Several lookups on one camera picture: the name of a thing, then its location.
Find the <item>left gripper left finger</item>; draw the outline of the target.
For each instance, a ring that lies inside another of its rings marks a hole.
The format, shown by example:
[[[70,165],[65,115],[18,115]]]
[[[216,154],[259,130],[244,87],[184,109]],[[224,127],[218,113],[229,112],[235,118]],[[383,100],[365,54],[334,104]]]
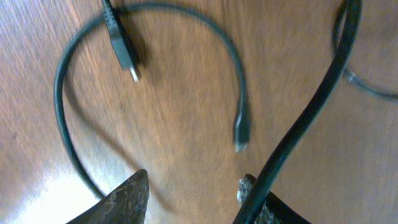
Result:
[[[104,199],[69,223],[143,224],[149,199],[147,171],[138,170]]]

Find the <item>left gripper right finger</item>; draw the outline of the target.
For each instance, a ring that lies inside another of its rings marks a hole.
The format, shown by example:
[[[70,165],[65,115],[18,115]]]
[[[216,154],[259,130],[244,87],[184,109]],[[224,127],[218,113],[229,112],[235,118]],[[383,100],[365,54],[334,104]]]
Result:
[[[256,178],[251,174],[246,174],[238,181],[237,201],[243,205],[249,192],[255,183]],[[306,219],[293,211],[275,194],[269,192],[265,203],[258,213],[254,224],[310,224]]]

